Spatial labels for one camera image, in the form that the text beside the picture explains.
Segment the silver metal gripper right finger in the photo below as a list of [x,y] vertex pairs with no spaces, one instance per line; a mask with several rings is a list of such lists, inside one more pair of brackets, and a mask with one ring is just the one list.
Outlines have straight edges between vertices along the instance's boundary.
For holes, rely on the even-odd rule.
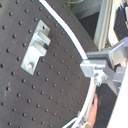
[[128,60],[128,37],[123,38],[112,47],[104,48],[101,51],[88,52],[89,59],[106,59],[110,67]]

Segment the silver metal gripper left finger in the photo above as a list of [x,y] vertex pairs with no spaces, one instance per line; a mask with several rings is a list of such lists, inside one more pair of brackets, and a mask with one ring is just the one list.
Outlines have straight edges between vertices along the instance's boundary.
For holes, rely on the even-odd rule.
[[94,78],[96,86],[100,86],[108,78],[113,78],[115,72],[108,66],[106,60],[83,60],[80,64],[83,74]]

